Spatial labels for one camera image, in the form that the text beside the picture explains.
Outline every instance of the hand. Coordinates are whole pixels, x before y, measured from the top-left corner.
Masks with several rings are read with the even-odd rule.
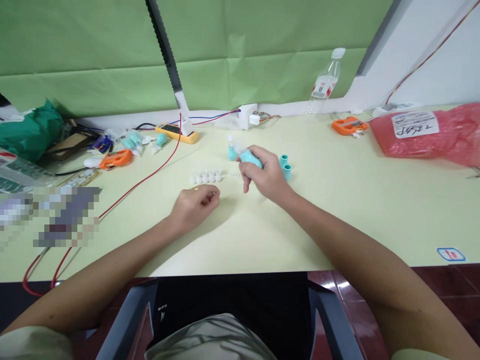
[[[261,161],[263,169],[251,162],[240,162],[238,167],[243,177],[243,192],[248,193],[250,182],[253,181],[263,196],[277,203],[280,197],[292,191],[285,181],[278,156],[256,145],[249,149]]]
[[[180,191],[167,220],[179,237],[204,222],[219,205],[220,190],[213,185],[199,185]]]

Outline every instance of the pixelated area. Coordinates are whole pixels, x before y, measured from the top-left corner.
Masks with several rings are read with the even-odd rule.
[[[35,218],[47,221],[43,231],[30,236],[34,247],[88,246],[98,230],[99,219],[89,216],[89,211],[99,194],[98,187],[35,187],[28,194],[0,194],[0,232],[4,235],[0,253],[21,235],[25,240],[25,230]]]

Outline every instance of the blue label sticker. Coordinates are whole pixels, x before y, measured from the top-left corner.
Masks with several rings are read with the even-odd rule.
[[[436,251],[448,262],[467,261],[467,258],[454,247],[438,247]]]

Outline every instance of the green plastic bag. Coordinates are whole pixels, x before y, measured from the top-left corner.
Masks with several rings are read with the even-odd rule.
[[[20,122],[0,122],[0,148],[36,163],[59,138],[64,121],[47,100]]]

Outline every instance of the left hand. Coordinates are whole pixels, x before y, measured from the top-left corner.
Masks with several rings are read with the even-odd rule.
[[[170,228],[183,236],[204,222],[217,208],[220,190],[214,185],[198,185],[182,190],[167,217]]]

